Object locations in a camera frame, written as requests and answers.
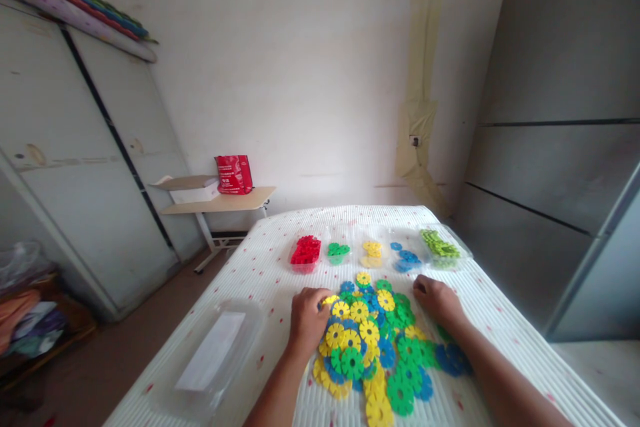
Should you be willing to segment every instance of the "red bag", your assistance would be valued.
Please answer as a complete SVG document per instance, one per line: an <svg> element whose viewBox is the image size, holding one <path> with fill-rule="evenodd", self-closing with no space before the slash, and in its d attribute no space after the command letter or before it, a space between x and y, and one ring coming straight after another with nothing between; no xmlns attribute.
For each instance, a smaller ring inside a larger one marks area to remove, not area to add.
<svg viewBox="0 0 640 427"><path fill-rule="evenodd" d="M253 190L249 158L246 155L224 155L216 157L220 185L218 192L246 195Z"/></svg>

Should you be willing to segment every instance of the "white bedsheet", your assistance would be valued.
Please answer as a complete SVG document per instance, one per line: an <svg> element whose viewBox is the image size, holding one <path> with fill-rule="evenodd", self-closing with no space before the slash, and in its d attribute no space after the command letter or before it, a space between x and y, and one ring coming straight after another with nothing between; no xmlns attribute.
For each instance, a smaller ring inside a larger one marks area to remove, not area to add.
<svg viewBox="0 0 640 427"><path fill-rule="evenodd" d="M230 298L259 302L267 312L267 325L231 386L216 415L216 426L239 426L256 401L285 347L289 333L291 297L302 287L326 287L338 291L345 280L354 280L363 270L355 256L348 264L332 266L326 260L310 275L294 274L287 264L293 236L301 228L318 225L381 224L387 227L418 228L437 222L425 207L349 206L290 211L260 220L193 309L176 328L156 357L109 417L106 426L187 426L182 419L158 414L149 398L154 379L164 362L188 335L200 315ZM418 274L401 274L389 266L369 270L373 281L385 276L396 292L412 299L411 284ZM456 289L470 320L516 365L550 402L576 426L622 426L615 415L594 395L474 261L466 261L459 272L429 270L428 274ZM439 340L434 323L423 318L422 326ZM452 378L430 371L434 396L425 403L415 401L414 413L396 416L398 426L484 426L493 425L472 377ZM345 400L335 400L305 375L298 392L294 425L347 427L366 425L362 394L353 391Z"/></svg>

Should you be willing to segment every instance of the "small side table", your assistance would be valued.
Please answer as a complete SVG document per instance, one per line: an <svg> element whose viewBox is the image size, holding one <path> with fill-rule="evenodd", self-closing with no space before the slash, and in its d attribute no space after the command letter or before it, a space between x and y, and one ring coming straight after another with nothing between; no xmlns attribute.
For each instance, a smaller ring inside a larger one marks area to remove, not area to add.
<svg viewBox="0 0 640 427"><path fill-rule="evenodd" d="M211 253L205 258L200 265L198 265L193 271L196 274L201 274L205 266L218 254L218 252L225 248L231 248L229 245L230 240L241 239L242 237L226 237L226 238L213 238L211 236L211 230L207 225L205 216L203 214L210 214L213 212L222 211L242 211L242 210L258 210L262 209L262 212L267 217L266 204L269 201L269 197L275 191L275 187L256 187L251 193L247 195L224 195L220 194L213 200L206 202L193 202L193 203L176 203L171 207L167 207L160 212L162 215L177 215L177 214L195 214L200 225L200 230L205 236L205 240L209 245Z"/></svg>

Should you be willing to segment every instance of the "silver refrigerator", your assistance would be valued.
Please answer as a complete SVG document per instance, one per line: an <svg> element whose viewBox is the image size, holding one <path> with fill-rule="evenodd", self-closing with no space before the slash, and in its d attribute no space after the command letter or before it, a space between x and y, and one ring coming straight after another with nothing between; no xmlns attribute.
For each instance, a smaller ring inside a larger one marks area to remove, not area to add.
<svg viewBox="0 0 640 427"><path fill-rule="evenodd" d="M503 0L455 228L550 340L640 338L640 0Z"/></svg>

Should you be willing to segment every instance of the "white wardrobe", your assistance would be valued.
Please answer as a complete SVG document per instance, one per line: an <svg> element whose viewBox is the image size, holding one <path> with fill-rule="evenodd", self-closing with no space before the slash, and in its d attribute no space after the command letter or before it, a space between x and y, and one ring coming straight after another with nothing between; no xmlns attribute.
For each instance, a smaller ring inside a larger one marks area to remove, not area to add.
<svg viewBox="0 0 640 427"><path fill-rule="evenodd" d="M40 241L113 321L204 247L147 188L189 172L144 61L0 0L0 105L0 248Z"/></svg>

